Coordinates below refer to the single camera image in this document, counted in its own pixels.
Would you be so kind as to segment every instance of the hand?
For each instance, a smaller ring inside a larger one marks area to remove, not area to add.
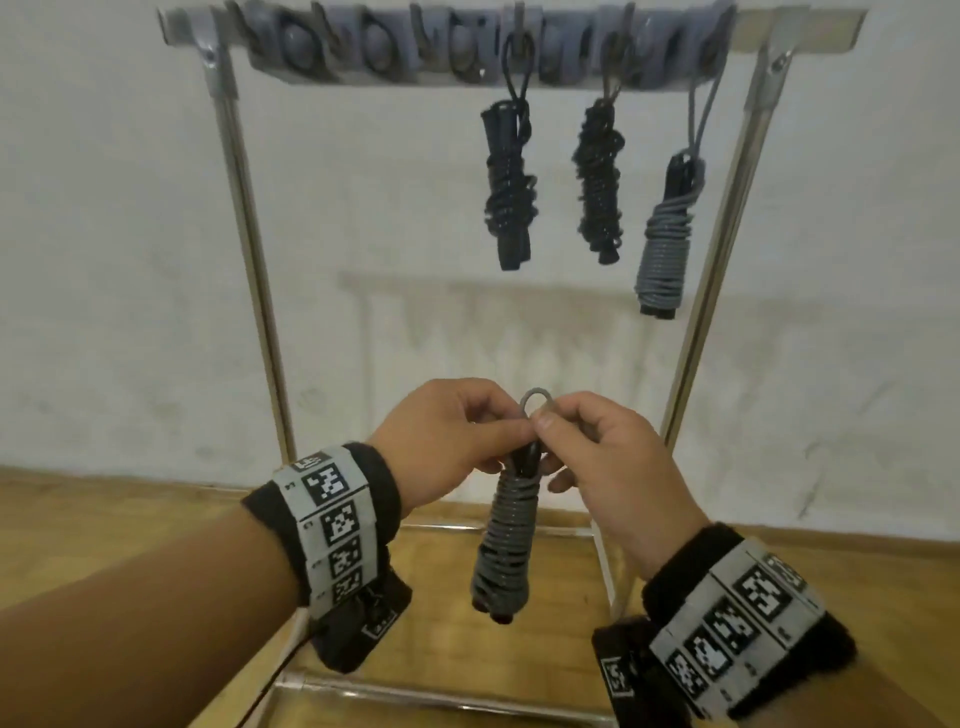
[[[403,516],[460,485],[474,470],[537,438],[520,405],[488,379],[433,379],[387,415],[368,440],[387,461]]]
[[[532,419],[550,450],[541,470],[566,465],[548,490],[578,486],[593,519],[636,560],[645,581],[709,524],[662,439],[634,410],[579,392]]]

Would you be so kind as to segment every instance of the metal rack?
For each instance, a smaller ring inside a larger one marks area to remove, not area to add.
[[[259,2],[253,4],[260,10],[264,7],[269,8]],[[517,13],[517,7],[522,8],[522,6],[505,8],[502,14],[494,12],[493,16],[512,18],[515,23],[522,22],[517,21],[518,18],[522,18],[522,10]],[[421,12],[418,6],[411,6],[411,9],[411,16],[414,16],[415,12]],[[531,12],[534,17],[544,15],[539,9],[528,9],[527,12],[528,17]],[[622,13],[623,10],[617,10],[615,14]],[[237,109],[236,80],[229,53],[231,46],[244,46],[249,51],[253,50],[252,40],[249,37],[250,28],[245,23],[239,7],[231,3],[227,3],[225,9],[213,7],[175,9],[159,12],[158,16],[164,40],[170,45],[196,47],[204,65],[207,87],[213,101],[227,164],[230,194],[250,284],[253,314],[274,411],[280,457],[284,463],[288,463],[297,459],[290,405],[287,400],[266,260],[253,204],[250,169]],[[680,434],[687,401],[707,340],[733,243],[791,61],[797,55],[837,55],[850,51],[856,44],[865,16],[866,11],[862,10],[813,10],[809,6],[746,10],[735,13],[731,52],[756,54],[756,67],[747,94],[744,119],[728,172],[726,188],[714,223],[704,272],[690,313],[683,348],[660,427],[660,435],[671,451],[676,446]],[[336,41],[336,36],[330,33],[326,14],[317,3],[314,3],[310,17],[320,23],[320,35],[324,38],[326,46],[329,46],[331,40]],[[254,61],[254,67],[284,78],[276,73],[276,67],[258,64],[253,57],[252,61]],[[364,83],[355,82],[353,79],[354,77],[347,77],[341,83],[357,85]],[[312,80],[315,83],[330,83],[327,77]],[[568,85],[583,87],[585,83],[589,84],[590,79],[584,78],[582,82]],[[384,79],[374,79],[374,83],[384,83]],[[499,79],[487,79],[487,85],[496,83],[499,83]],[[643,89],[625,87],[624,90]],[[485,525],[481,522],[409,522],[404,523],[403,527],[476,532],[482,531]],[[625,559],[619,560],[622,568],[616,572],[612,570],[603,535],[596,523],[593,523],[591,528],[538,527],[537,533],[544,538],[592,539],[611,603],[611,617],[619,619],[626,613],[636,582],[635,571]],[[305,610],[300,610],[295,619],[290,640],[284,649],[284,655],[304,635],[306,622]],[[276,698],[276,691],[279,690],[329,692],[344,697],[394,704],[479,711],[506,716],[539,717],[570,723],[614,724],[611,714],[481,699],[445,692],[407,690],[376,685],[349,677],[325,677],[288,669],[280,675],[272,694],[268,695],[260,709],[248,721],[249,728],[258,728],[265,724]]]

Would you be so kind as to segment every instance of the metal frame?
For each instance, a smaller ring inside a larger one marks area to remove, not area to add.
[[[217,126],[223,142],[230,194],[251,289],[253,316],[274,411],[276,436],[281,459],[287,463],[296,459],[296,446],[266,260],[253,204],[250,169],[237,110],[236,80],[229,54],[229,46],[237,40],[237,29],[233,27],[228,13],[217,8],[189,9],[188,13],[190,33],[204,63],[207,87],[213,100]],[[733,243],[791,61],[798,54],[842,54],[851,50],[856,44],[865,16],[866,11],[812,10],[809,6],[748,10],[737,14],[732,51],[756,53],[756,67],[723,201],[714,223],[704,273],[690,313],[684,345],[660,427],[660,434],[671,451],[680,434]],[[166,33],[167,16],[163,12],[159,13],[159,20],[161,29]],[[403,527],[478,532],[484,530],[485,525],[481,522],[409,522],[404,523]],[[540,526],[537,533],[544,537],[591,538],[597,549],[600,570],[611,603],[611,616],[619,619],[626,614],[636,582],[636,570],[629,562],[622,560],[625,568],[613,573],[603,534],[595,522],[590,528]],[[306,623],[306,613],[300,610],[281,658],[300,641],[305,634]],[[261,703],[260,709],[247,722],[248,728],[264,725],[278,690],[331,692],[345,697],[409,706],[540,717],[569,723],[609,725],[615,722],[612,715],[606,713],[571,711],[471,695],[409,690],[375,685],[352,678],[326,677],[286,670],[279,676],[274,689]]]

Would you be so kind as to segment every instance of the baseboard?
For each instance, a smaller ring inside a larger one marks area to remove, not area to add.
[[[35,488],[97,487],[115,490],[117,496],[143,494],[144,489],[189,491],[194,495],[239,500],[252,488],[231,488],[216,483],[161,481],[125,475],[77,475],[0,466],[0,487],[29,486]],[[442,500],[419,509],[411,517],[416,521],[485,522],[490,506]],[[542,525],[583,527],[590,525],[590,516],[581,511],[541,508],[537,520]],[[770,546],[817,548],[860,553],[882,553],[937,559],[960,560],[960,543],[911,539],[900,536],[875,536],[859,533],[834,533],[802,528],[775,528],[758,525],[734,527],[745,535],[756,536]]]

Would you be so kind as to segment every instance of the left hand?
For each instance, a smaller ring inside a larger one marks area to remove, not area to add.
[[[398,404],[367,441],[387,461],[403,516],[460,485],[474,469],[537,438],[520,405],[489,379],[433,379]]]

